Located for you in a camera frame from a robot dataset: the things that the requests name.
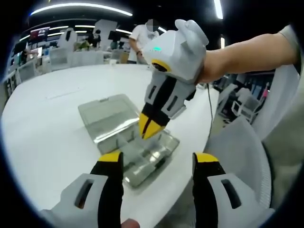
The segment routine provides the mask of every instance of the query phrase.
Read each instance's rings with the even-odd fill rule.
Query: cable
[[[208,97],[209,97],[209,104],[210,104],[210,111],[211,111],[211,124],[210,124],[209,136],[208,136],[208,139],[209,139],[210,135],[211,135],[211,129],[212,129],[212,123],[213,123],[213,113],[212,113],[212,104],[211,104],[211,99],[210,99],[210,89],[209,89],[208,83],[207,83],[207,89],[208,89]]]

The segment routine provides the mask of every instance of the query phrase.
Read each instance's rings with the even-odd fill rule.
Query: ceiling
[[[165,29],[175,29],[176,19],[193,19],[204,30],[209,38],[208,49],[219,48],[219,38],[223,36],[226,43],[232,44],[252,38],[263,33],[275,33],[288,24],[286,5],[273,4],[272,1],[261,0],[221,0],[223,20],[218,19],[215,12],[214,0],[187,1],[143,1],[143,0],[48,0],[33,6],[36,10],[67,2],[86,2],[102,4],[133,14],[132,17],[104,9],[86,7],[64,7],[50,9],[30,16],[24,24],[22,35],[27,35],[33,27],[57,27],[73,24],[94,25],[96,20],[108,19],[118,22],[118,27],[132,31],[137,24],[145,23],[148,19],[156,19]]]

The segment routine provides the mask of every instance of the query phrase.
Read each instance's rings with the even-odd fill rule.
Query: white table
[[[145,65],[98,65],[59,70],[17,87],[2,114],[11,169],[36,209],[50,209],[61,191],[100,157],[83,124],[80,104],[126,94],[142,109],[151,80]],[[218,92],[211,89],[213,113]],[[172,162],[148,187],[124,187],[122,221],[154,227],[176,202],[192,175],[192,153],[203,151],[210,128],[208,92],[197,90],[187,109],[167,129],[180,140]]]

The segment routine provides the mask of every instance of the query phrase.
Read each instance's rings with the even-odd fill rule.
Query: ceiling light
[[[57,32],[57,33],[48,34],[48,37],[61,35],[61,34],[64,34],[64,32]]]
[[[127,34],[132,34],[132,32],[129,32],[129,31],[126,31],[126,30],[121,30],[121,29],[116,29],[115,31],[124,32],[124,33],[127,33]]]
[[[42,12],[42,11],[45,11],[45,10],[48,10],[48,9],[54,9],[54,8],[59,8],[59,7],[67,7],[67,6],[95,7],[95,8],[111,10],[111,11],[122,13],[122,14],[125,14],[125,15],[128,15],[128,16],[132,16],[131,13],[123,11],[121,9],[116,9],[116,8],[113,8],[113,7],[108,7],[108,6],[98,5],[98,4],[91,4],[91,3],[63,3],[63,4],[52,5],[52,6],[46,6],[46,7],[40,8],[38,10],[35,10],[34,12],[32,12],[30,14],[30,16],[35,14],[35,13],[39,13],[39,12]]]
[[[222,6],[220,5],[220,0],[214,0],[215,11],[219,19],[223,19]]]
[[[39,30],[42,30],[42,29],[49,29],[49,28],[50,27],[38,28],[38,29],[35,29],[35,30],[31,30],[31,32],[39,31]]]
[[[54,29],[66,29],[68,28],[68,26],[59,26],[59,27],[54,27],[54,28],[50,28],[49,30],[54,30]]]
[[[158,27],[158,29],[162,32],[167,32],[167,30],[163,29],[162,27]]]
[[[76,28],[95,28],[94,25],[75,25]]]
[[[225,47],[225,39],[223,37],[220,38],[220,48],[223,49]]]
[[[23,41],[26,38],[29,38],[29,35],[25,36],[24,38],[21,38],[19,41]]]

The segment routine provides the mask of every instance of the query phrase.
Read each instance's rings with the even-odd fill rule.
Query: forearm
[[[214,51],[223,72],[239,74],[295,64],[297,53],[282,34],[264,34]]]
[[[140,49],[136,45],[136,41],[134,39],[130,39],[129,41],[131,48],[137,53]]]
[[[32,50],[27,50],[27,54],[31,54],[31,55],[34,55],[34,54],[38,54],[38,51],[32,51]]]

